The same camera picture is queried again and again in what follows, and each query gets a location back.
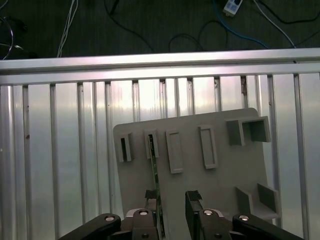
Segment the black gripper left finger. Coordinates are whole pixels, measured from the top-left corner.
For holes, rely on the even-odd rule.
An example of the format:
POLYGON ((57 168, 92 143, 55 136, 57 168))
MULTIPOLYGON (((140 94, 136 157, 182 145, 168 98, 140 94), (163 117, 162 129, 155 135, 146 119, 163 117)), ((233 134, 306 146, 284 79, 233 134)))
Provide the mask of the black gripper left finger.
POLYGON ((145 208, 131 209, 124 219, 103 213, 60 237, 61 240, 157 240, 155 190, 145 191, 145 208))

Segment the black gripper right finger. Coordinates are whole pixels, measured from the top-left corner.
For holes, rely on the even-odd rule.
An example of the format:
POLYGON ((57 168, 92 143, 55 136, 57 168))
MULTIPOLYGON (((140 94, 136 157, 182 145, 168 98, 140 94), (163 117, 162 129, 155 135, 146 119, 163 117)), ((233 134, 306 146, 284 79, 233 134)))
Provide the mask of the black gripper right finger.
POLYGON ((257 216, 239 213, 227 220, 216 209, 203 208, 197 190, 185 192, 185 218, 193 240, 298 240, 294 235, 257 216))

